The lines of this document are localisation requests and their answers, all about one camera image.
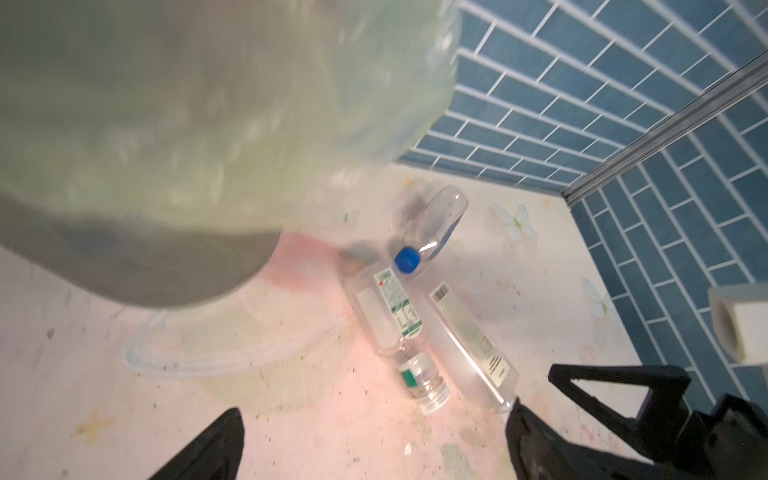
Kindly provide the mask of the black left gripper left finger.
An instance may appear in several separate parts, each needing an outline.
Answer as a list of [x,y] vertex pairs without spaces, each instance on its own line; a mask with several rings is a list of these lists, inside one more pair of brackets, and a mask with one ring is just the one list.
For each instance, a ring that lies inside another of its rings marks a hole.
[[163,465],[151,480],[235,479],[245,443],[241,412],[233,407]]

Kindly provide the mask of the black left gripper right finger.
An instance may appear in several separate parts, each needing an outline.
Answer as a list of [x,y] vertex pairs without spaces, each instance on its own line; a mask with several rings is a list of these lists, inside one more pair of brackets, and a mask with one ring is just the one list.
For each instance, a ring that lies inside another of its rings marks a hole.
[[611,479],[602,453],[568,442],[516,399],[505,437],[518,479]]

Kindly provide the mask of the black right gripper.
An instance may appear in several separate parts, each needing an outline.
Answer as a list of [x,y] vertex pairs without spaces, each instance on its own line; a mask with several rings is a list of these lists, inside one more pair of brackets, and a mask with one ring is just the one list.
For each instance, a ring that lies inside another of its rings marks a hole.
[[688,419],[683,397],[691,378],[681,367],[554,364],[548,379],[649,460],[672,457],[676,469],[704,479],[767,480],[765,412],[724,394],[711,413]]

